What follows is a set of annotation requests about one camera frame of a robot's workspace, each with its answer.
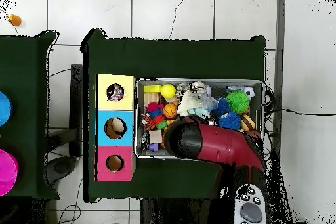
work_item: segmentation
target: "pink box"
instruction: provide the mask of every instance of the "pink box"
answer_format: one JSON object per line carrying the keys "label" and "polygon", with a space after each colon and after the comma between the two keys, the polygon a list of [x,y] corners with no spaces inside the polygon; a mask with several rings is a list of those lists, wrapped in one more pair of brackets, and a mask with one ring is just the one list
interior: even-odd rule
{"label": "pink box", "polygon": [[[120,171],[110,171],[106,165],[109,156],[120,156],[123,167]],[[131,181],[135,171],[135,155],[131,146],[99,146],[97,163],[97,181]]]}

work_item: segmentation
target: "green table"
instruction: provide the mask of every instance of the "green table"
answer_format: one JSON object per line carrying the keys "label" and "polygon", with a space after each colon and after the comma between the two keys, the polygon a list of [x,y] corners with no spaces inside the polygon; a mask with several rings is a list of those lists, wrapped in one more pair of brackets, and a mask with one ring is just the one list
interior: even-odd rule
{"label": "green table", "polygon": [[0,36],[0,91],[12,102],[12,117],[0,127],[0,148],[18,160],[19,174],[6,196],[57,199],[44,178],[47,139],[48,49],[56,32],[37,37]]}
{"label": "green table", "polygon": [[251,41],[149,41],[106,39],[92,29],[81,45],[84,54],[84,198],[214,198],[221,168],[206,162],[140,159],[129,182],[95,182],[95,75],[134,77],[264,79],[264,37]]}

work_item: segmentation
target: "remote control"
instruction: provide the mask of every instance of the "remote control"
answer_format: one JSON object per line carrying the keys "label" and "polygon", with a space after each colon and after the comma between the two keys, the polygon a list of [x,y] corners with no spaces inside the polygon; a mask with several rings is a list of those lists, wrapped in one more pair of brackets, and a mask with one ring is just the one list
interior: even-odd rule
{"label": "remote control", "polygon": [[255,185],[248,183],[237,189],[234,224],[266,224],[264,196]]}

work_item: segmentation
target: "green spiky ball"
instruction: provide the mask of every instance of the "green spiky ball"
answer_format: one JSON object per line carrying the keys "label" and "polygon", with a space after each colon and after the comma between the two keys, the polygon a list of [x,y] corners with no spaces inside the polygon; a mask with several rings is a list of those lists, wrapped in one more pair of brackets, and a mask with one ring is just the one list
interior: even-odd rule
{"label": "green spiky ball", "polygon": [[244,91],[232,91],[228,94],[226,100],[231,110],[237,114],[242,114],[249,108],[249,97]]}

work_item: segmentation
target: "metal tray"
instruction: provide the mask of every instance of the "metal tray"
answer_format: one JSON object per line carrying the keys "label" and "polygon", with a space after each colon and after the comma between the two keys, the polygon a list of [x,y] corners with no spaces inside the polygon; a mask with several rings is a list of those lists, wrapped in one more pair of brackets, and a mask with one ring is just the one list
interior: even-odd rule
{"label": "metal tray", "polygon": [[255,96],[250,101],[249,117],[255,122],[256,130],[261,133],[262,140],[264,139],[264,83],[258,80],[226,80],[226,79],[188,79],[188,78],[138,78],[135,83],[136,93],[135,97],[135,153],[139,158],[176,158],[168,154],[164,149],[159,149],[158,152],[149,150],[141,151],[141,137],[144,133],[144,128],[141,123],[141,114],[145,114],[144,107],[144,86],[145,85],[165,85],[173,84],[174,86],[180,83],[189,83],[195,81],[202,81],[204,84],[211,87],[211,96],[215,99],[219,97],[226,97],[226,87],[231,85],[251,86],[255,92]]}

